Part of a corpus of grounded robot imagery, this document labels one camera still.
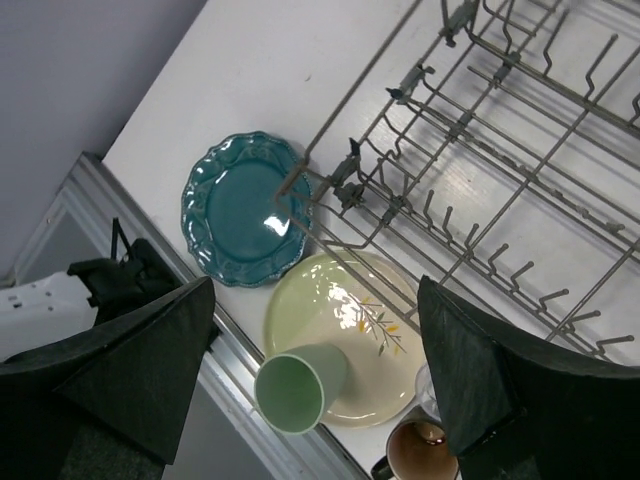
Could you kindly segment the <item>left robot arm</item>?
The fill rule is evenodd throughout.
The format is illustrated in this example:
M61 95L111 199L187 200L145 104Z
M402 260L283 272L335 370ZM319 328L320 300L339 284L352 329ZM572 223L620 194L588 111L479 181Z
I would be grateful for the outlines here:
M87 331L181 285L151 243L129 241L114 218L109 257L1 291L1 360Z

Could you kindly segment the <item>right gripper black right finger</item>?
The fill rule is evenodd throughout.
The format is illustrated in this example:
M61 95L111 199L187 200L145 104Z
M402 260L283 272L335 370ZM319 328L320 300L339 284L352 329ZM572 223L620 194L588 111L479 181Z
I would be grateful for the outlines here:
M513 429L516 442L598 451L639 443L639 370L545 341L428 276L417 294L423 348L458 455Z

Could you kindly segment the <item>light green plastic cup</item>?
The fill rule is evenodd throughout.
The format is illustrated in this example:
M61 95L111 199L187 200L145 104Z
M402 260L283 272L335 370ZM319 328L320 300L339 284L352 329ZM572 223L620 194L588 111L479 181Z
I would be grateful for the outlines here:
M313 430L346 385L345 354L328 343L278 353L259 368L254 381L256 406L265 422L282 434Z

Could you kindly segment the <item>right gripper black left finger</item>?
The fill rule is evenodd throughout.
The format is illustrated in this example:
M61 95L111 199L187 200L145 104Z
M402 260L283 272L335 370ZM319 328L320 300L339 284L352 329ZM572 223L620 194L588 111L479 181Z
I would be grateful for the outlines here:
M82 425L174 461L216 327L199 278L118 318L1 365L1 460L59 463Z

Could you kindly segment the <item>black mug brown inside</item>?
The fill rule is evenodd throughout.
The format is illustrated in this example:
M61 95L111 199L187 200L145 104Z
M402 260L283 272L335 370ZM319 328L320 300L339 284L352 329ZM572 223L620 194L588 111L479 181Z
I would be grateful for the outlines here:
M370 470L372 479L456 479L457 458L450 453L439 420L414 406L391 431L385 455Z

